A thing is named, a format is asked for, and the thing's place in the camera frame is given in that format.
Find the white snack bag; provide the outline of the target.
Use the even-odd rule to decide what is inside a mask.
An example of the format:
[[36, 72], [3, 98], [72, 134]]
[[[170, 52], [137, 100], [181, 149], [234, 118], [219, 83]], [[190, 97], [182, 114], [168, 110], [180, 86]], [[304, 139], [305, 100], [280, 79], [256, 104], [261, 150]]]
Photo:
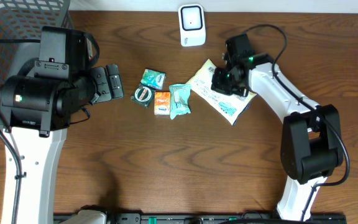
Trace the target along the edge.
[[256, 96], [249, 93], [248, 96], [223, 95], [211, 89], [212, 77], [216, 66], [207, 59], [203, 66], [191, 77], [187, 84], [200, 97], [208, 102], [216, 111], [223, 115], [234, 126], [238, 117], [249, 107], [250, 102]]

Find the teal tissue pack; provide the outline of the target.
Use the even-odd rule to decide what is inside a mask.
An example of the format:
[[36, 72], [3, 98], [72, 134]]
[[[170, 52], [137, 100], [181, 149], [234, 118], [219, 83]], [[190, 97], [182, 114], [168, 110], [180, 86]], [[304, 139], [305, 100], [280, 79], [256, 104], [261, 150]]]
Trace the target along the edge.
[[166, 74], [163, 72], [145, 69], [140, 83], [156, 90], [162, 90], [165, 78]]

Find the teal small packet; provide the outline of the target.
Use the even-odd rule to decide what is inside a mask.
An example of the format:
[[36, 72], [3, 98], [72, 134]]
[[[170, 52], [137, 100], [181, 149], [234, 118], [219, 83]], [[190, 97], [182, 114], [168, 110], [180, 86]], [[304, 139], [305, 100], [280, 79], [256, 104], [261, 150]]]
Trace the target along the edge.
[[170, 90], [170, 119], [178, 115], [190, 114], [191, 110], [188, 99], [191, 94], [190, 84], [174, 84], [169, 86]]

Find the orange small box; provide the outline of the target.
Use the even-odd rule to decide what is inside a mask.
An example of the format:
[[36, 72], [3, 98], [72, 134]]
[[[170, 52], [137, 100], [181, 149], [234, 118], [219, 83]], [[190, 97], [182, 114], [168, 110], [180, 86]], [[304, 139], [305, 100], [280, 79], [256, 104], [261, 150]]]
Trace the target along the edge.
[[155, 93], [154, 115], [169, 115], [170, 114], [170, 99], [169, 91], [158, 91]]

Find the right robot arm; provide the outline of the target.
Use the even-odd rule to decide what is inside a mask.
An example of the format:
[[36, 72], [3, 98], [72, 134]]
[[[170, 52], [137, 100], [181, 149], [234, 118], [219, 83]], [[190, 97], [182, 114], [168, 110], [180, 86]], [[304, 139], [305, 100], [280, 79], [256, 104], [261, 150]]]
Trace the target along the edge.
[[283, 75], [269, 54], [256, 54], [248, 36], [227, 39], [211, 89], [225, 95], [258, 94], [283, 124], [280, 160], [287, 173], [276, 211], [284, 220], [308, 221], [319, 188], [344, 160], [339, 113], [307, 98]]

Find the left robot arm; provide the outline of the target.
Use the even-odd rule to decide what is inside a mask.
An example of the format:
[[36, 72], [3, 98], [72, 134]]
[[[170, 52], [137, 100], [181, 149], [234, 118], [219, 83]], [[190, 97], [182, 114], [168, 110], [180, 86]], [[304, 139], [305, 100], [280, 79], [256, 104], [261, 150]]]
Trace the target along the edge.
[[0, 89], [5, 122], [3, 223], [52, 223], [57, 168], [72, 114], [120, 99], [118, 67], [97, 67], [99, 46], [86, 32], [45, 26], [29, 72]]

